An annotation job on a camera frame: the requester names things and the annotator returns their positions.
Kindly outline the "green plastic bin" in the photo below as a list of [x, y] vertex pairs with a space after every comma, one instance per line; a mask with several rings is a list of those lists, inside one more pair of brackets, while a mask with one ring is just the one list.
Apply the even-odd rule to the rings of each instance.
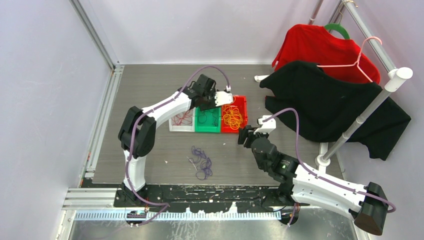
[[221, 132], [221, 107], [201, 111], [195, 109], [195, 132], [196, 133], [220, 133]]

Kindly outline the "red plastic bin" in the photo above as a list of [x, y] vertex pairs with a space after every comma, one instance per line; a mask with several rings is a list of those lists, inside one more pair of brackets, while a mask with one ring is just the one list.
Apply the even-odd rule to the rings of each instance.
[[221, 106], [221, 133], [239, 132], [248, 123], [247, 99], [244, 95], [235, 95], [231, 104]]

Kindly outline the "white plastic bin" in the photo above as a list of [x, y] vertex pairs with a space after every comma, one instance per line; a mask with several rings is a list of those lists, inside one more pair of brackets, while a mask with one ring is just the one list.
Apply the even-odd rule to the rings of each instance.
[[196, 109], [181, 112], [169, 119], [168, 126], [170, 132], [195, 132]]

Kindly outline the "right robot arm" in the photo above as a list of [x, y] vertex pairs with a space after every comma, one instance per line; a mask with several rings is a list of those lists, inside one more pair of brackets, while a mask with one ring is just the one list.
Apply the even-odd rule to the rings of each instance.
[[383, 234], [389, 205], [379, 184], [356, 184], [321, 174], [278, 151], [268, 137], [268, 133], [246, 125], [239, 129], [237, 143], [251, 149], [257, 167], [279, 182], [276, 196], [281, 204], [321, 207], [348, 218], [369, 234]]

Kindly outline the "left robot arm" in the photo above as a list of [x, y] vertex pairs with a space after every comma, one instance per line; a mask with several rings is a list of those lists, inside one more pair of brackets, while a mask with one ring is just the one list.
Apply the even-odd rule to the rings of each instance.
[[133, 206], [146, 200], [145, 166], [147, 155], [155, 145], [156, 130], [175, 115], [197, 107], [215, 106], [216, 81], [201, 74], [189, 86], [180, 87], [171, 96], [149, 107], [131, 107], [118, 132], [125, 157], [125, 173], [120, 199]]

